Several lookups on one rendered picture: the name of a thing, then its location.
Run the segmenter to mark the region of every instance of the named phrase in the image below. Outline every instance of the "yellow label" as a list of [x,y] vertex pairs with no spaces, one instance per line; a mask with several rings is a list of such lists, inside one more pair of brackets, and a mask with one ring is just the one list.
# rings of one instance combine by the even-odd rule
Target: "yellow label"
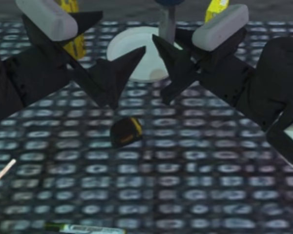
[[225,10],[229,5],[229,0],[211,0],[205,15],[205,23],[214,18],[215,15]]
[[[61,8],[66,12],[79,12],[77,0],[56,0],[56,2],[59,3]],[[86,55],[84,36],[80,35],[79,37],[75,38],[72,42],[67,44],[64,49],[74,59],[82,59]]]

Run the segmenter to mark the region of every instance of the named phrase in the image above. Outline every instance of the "black object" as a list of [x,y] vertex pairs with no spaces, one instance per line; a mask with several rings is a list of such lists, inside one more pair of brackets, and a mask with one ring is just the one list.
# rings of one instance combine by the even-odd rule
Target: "black object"
[[[103,13],[71,15],[78,24],[79,36],[98,23]],[[63,88],[71,79],[100,107],[118,107],[119,97],[145,54],[145,47],[114,61],[99,59],[86,70],[63,49],[74,38],[53,42],[27,16],[23,15],[22,20],[32,46],[5,61],[0,59],[0,121]]]
[[142,127],[138,119],[127,117],[118,120],[110,129],[113,148],[121,148],[142,139]]
[[169,104],[199,81],[257,123],[267,141],[293,165],[293,140],[284,132],[293,124],[293,38],[268,41],[255,69],[234,55],[246,32],[242,28],[212,52],[193,45],[194,31],[177,29],[176,42],[182,51],[153,36],[171,79],[161,92],[163,102]]

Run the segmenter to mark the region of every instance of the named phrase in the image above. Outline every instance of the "gray pavement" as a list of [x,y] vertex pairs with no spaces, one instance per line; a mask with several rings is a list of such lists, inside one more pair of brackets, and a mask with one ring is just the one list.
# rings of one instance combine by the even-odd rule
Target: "gray pavement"
[[[105,20],[156,20],[158,6],[154,0],[79,0],[81,10],[103,10]],[[230,0],[231,4],[249,6],[252,21],[292,21],[293,0]],[[201,21],[209,0],[186,0],[178,8],[182,21]],[[0,0],[0,20],[17,20],[20,15],[14,0]]]

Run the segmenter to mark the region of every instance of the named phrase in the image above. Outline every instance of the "yellow packet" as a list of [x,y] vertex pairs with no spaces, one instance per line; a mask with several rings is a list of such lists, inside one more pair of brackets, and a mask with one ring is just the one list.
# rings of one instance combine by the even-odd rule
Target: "yellow packet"
[[[61,8],[66,12],[76,13],[79,12],[77,0],[56,0]],[[84,46],[84,36],[80,35],[72,42],[67,44],[64,49],[74,58],[82,59],[86,55],[86,49]]]
[[225,10],[229,5],[229,0],[211,0],[205,15],[205,23],[210,21],[215,15]]

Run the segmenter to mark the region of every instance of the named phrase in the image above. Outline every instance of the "black and yellow object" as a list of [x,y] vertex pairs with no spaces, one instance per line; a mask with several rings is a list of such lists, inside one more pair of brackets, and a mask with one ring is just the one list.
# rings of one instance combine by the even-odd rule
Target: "black and yellow object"
[[229,5],[229,0],[211,0],[205,15],[205,23],[210,21],[215,15],[225,10]]
[[[56,0],[61,8],[68,13],[79,12],[77,0]],[[84,36],[80,35],[75,38],[74,41],[67,44],[64,49],[74,58],[82,59],[86,55],[86,49],[84,46]]]
[[121,148],[142,139],[142,126],[134,117],[123,118],[113,124],[110,130],[113,148]]

